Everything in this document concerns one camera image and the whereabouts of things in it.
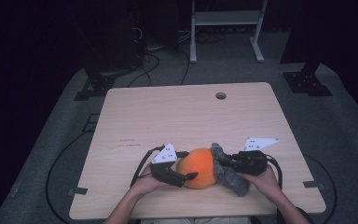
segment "orange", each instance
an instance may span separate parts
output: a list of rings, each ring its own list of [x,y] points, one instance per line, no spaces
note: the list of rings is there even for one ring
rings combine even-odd
[[[209,148],[196,148],[179,160],[176,164],[176,172],[186,175],[198,172],[196,178],[187,180],[185,186],[192,189],[206,189],[212,186],[216,180],[213,174],[213,156]]]

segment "black cable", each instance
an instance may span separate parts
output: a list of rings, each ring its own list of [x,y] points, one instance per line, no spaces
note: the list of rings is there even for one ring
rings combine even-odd
[[[147,174],[147,175],[140,175],[140,176],[138,176],[138,178],[144,178],[144,177],[146,177],[146,176],[148,176],[148,175],[151,175],[152,173],[149,173],[149,174]]]
[[[282,185],[283,185],[283,176],[282,176],[282,169],[279,166],[277,160],[275,160],[275,158],[271,157],[270,155],[267,155],[269,157],[268,161],[271,162],[275,168],[277,169],[278,172],[278,184],[279,187],[282,189]]]
[[[150,77],[149,72],[145,70],[145,67],[144,67],[143,63],[141,64],[141,68],[142,68],[142,70],[144,70],[144,72],[147,75],[147,78],[149,79],[149,85],[148,86],[153,86],[152,78]]]
[[[150,155],[154,152],[154,151],[161,151],[163,148],[165,148],[165,146],[162,147],[155,147],[153,149],[150,149],[146,152],[146,154],[144,155],[144,157],[142,158],[141,162],[138,165],[138,168],[136,168],[135,174],[133,174],[132,177],[132,181],[130,184],[130,187],[135,184],[136,180],[140,177],[139,174],[141,173],[142,168],[145,165],[145,162],[147,161],[147,159],[150,157]]]
[[[313,158],[312,156],[310,156],[310,155],[308,155],[306,153],[302,153],[302,154],[303,154],[303,156],[311,159],[312,161],[316,162],[319,166],[321,166],[321,168],[326,172],[328,178],[330,179],[330,182],[331,182],[331,185],[332,185],[332,188],[333,188],[333,191],[334,191],[334,202],[333,202],[333,208],[332,208],[329,216],[323,222],[323,224],[326,224],[326,223],[328,223],[330,221],[330,219],[332,218],[332,216],[334,215],[334,213],[336,212],[336,209],[337,209],[338,196],[337,196],[336,183],[334,182],[333,177],[330,175],[330,173],[327,171],[327,169],[319,161],[317,161],[315,158]]]
[[[183,85],[183,83],[185,82],[185,78],[187,76],[188,68],[190,67],[190,59],[188,58],[187,54],[182,49],[181,49],[181,51],[182,51],[182,53],[185,54],[186,59],[187,59],[187,69],[186,69],[185,75],[182,78],[182,82],[180,83],[181,85]]]
[[[132,83],[134,83],[138,78],[140,78],[140,77],[142,77],[142,76],[144,76],[144,75],[148,75],[149,72],[153,71],[155,68],[158,67],[158,65],[159,65],[159,58],[158,58],[156,55],[153,55],[153,54],[147,54],[147,55],[148,55],[148,56],[152,56],[152,57],[154,57],[154,58],[157,60],[156,65],[155,65],[154,67],[152,67],[150,70],[145,71],[145,72],[143,72],[141,75],[139,75],[138,77],[134,78],[134,79],[130,82],[130,84],[129,84],[127,87],[130,87],[130,86],[132,85]]]
[[[167,46],[161,46],[161,47],[157,47],[156,49],[147,49],[145,51],[145,55],[148,55],[148,54],[151,54],[151,53],[156,53],[156,52],[159,52],[159,51],[167,49],[167,48],[168,48]]]
[[[117,77],[120,76],[124,76],[124,75],[128,75],[130,73],[133,73],[134,71],[136,71],[139,68],[139,65],[134,66],[133,68],[129,68],[128,70],[123,70],[120,72],[116,72],[114,74],[111,75],[103,75],[103,77],[106,77],[107,79],[116,79]]]
[[[83,132],[82,134],[80,134],[78,137],[76,137],[72,142],[70,142],[68,145],[66,145],[66,147],[61,151],[61,153],[58,155],[58,157],[55,159],[55,161],[53,162],[53,164],[51,165],[50,167],[50,170],[48,171],[48,179],[46,180],[46,185],[45,185],[45,195],[46,195],[46,200],[48,201],[48,207],[50,208],[50,210],[54,213],[54,215],[60,220],[62,221],[63,223],[68,223],[69,222],[67,220],[65,220],[65,218],[61,217],[57,211],[54,209],[51,201],[50,201],[50,198],[48,196],[48,182],[50,180],[50,176],[51,176],[51,173],[54,169],[54,166],[56,165],[57,161],[60,159],[60,157],[62,156],[62,154],[75,142],[77,141],[79,138],[81,138],[84,134],[86,133],[90,133],[91,131],[95,130],[95,127],[92,127],[90,129],[87,129],[85,132]]]
[[[208,33],[201,33],[199,35],[197,35],[197,43],[198,44],[203,44],[203,45],[211,45],[220,41],[223,41],[226,39],[226,36],[221,33],[221,34],[208,34]]]

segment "wire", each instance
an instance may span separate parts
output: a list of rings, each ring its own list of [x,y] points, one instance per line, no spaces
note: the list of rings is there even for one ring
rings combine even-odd
[[[221,33],[221,34],[208,34],[208,33],[200,33],[199,35],[197,35],[197,43],[199,44],[204,44],[204,45],[210,45],[210,44],[214,44],[214,43],[217,43],[217,42],[220,42],[220,41],[223,41],[226,39],[226,36]]]
[[[275,160],[275,158],[271,157],[270,155],[267,155],[267,156],[269,157],[268,161],[271,162],[278,171],[278,184],[279,184],[279,187],[282,189],[282,185],[283,185],[282,169],[279,166],[279,163],[277,162],[277,160]]]
[[[186,33],[185,35],[179,36],[179,42],[184,42],[191,37],[191,31],[179,31],[178,33]]]
[[[155,53],[159,50],[163,50],[163,49],[166,49],[167,46],[163,45],[163,46],[159,46],[159,47],[154,47],[154,48],[147,48],[146,49],[146,53]]]
[[[48,171],[48,179],[46,180],[46,185],[45,185],[45,195],[46,195],[46,200],[48,201],[48,207],[50,208],[50,210],[54,213],[54,215],[60,220],[62,221],[63,223],[68,223],[69,222],[67,220],[65,220],[65,218],[61,217],[57,211],[54,209],[51,201],[50,201],[50,198],[48,196],[48,183],[50,181],[50,176],[51,176],[51,173],[54,169],[54,166],[56,165],[57,161],[60,159],[60,157],[62,156],[62,154],[75,142],[77,141],[79,138],[81,138],[84,134],[86,133],[93,133],[93,131],[95,130],[96,127],[92,127],[90,129],[87,129],[85,132],[83,132],[82,134],[80,134],[78,137],[76,137],[72,142],[70,142],[62,151],[61,153],[58,155],[58,157],[55,159],[55,161],[53,162],[53,164],[51,165],[50,167],[50,170]]]
[[[142,39],[142,36],[143,36],[142,30],[139,29],[139,28],[137,28],[137,27],[133,27],[132,30],[137,30],[137,31],[139,31],[139,38],[138,38],[138,40],[141,40],[141,39]]]
[[[140,177],[139,174],[141,173],[142,168],[144,167],[147,159],[150,157],[150,155],[154,152],[154,151],[161,151],[163,148],[165,148],[165,146],[163,145],[162,147],[155,147],[153,149],[150,149],[146,152],[146,154],[144,155],[144,157],[142,158],[141,162],[138,165],[138,168],[136,168],[135,174],[133,174],[132,177],[132,181],[130,184],[130,187],[136,182],[136,180]]]
[[[327,169],[319,162],[317,161],[315,158],[313,158],[312,156],[306,154],[306,153],[302,153],[303,156],[311,159],[312,161],[316,162],[318,165],[321,166],[321,168],[326,172],[328,178],[330,179],[330,182],[331,182],[331,185],[332,185],[332,188],[333,188],[333,191],[334,191],[334,202],[333,202],[333,208],[329,214],[329,216],[326,218],[326,220],[323,222],[323,224],[326,224],[330,221],[330,219],[332,218],[332,216],[334,215],[334,213],[336,212],[336,209],[337,209],[337,199],[338,199],[338,196],[337,196],[337,187],[336,187],[336,183],[334,182],[334,179],[333,177],[330,175],[330,173],[327,171]]]
[[[138,178],[144,178],[144,177],[147,177],[148,175],[151,175],[152,173],[149,173],[149,174],[147,174],[147,175],[140,175],[140,176],[138,176]]]
[[[180,83],[181,85],[183,85],[183,83],[185,82],[185,78],[187,76],[188,68],[190,67],[190,59],[188,58],[187,54],[182,49],[180,51],[182,51],[182,53],[185,54],[186,59],[187,59],[187,69],[186,69],[185,75],[183,76],[182,81]]]
[[[141,68],[142,68],[142,70],[144,70],[145,74],[147,75],[147,78],[149,79],[149,85],[148,86],[153,86],[152,78],[150,77],[149,72],[145,70],[145,67],[144,67],[143,63],[141,64]]]
[[[127,86],[127,88],[128,87],[130,87],[131,85],[132,85],[132,83],[134,83],[138,78],[140,78],[140,77],[142,77],[142,76],[144,76],[144,75],[148,75],[149,76],[149,72],[151,72],[151,71],[153,71],[155,68],[157,68],[158,67],[158,65],[159,65],[159,58],[156,56],[156,55],[153,55],[153,54],[147,54],[148,56],[152,56],[152,57],[154,57],[156,60],[157,60],[157,63],[156,63],[156,65],[155,66],[153,66],[150,70],[148,70],[148,71],[144,71],[141,75],[139,75],[138,77],[136,77],[136,78],[134,78],[131,82],[130,82],[130,84]]]

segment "hole in table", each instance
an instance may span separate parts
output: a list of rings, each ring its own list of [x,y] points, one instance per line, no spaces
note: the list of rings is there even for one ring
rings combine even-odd
[[[227,97],[226,94],[223,93],[223,92],[221,92],[221,91],[218,92],[215,96],[216,96],[216,98],[219,99],[219,100],[224,100],[224,99],[226,99],[226,97]]]

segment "dark background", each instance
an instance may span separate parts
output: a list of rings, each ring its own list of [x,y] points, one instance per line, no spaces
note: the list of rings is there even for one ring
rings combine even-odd
[[[177,14],[164,13],[166,7],[150,7],[160,4],[158,0],[143,1],[143,6],[136,1],[112,1],[113,5],[106,0],[95,2],[100,5],[91,6],[90,1],[0,0],[0,205],[62,90],[83,68],[83,62],[103,58],[111,69],[136,66],[134,61],[137,54],[142,55],[142,47],[131,44],[131,27],[144,26],[145,36],[152,35],[156,32],[150,29],[154,15],[174,15],[166,22],[177,21],[178,29],[189,28],[188,0],[165,1],[169,8],[176,7]],[[257,1],[247,3],[211,2],[216,9],[258,7]],[[208,4],[204,1],[198,7]],[[300,4],[295,0],[269,1],[263,30],[293,28],[282,62],[305,62],[308,55],[318,55],[340,75],[358,103],[358,2]],[[108,8],[120,13],[109,14]],[[123,19],[130,16],[126,8],[133,9],[133,21]],[[116,29],[107,30],[109,26]]]

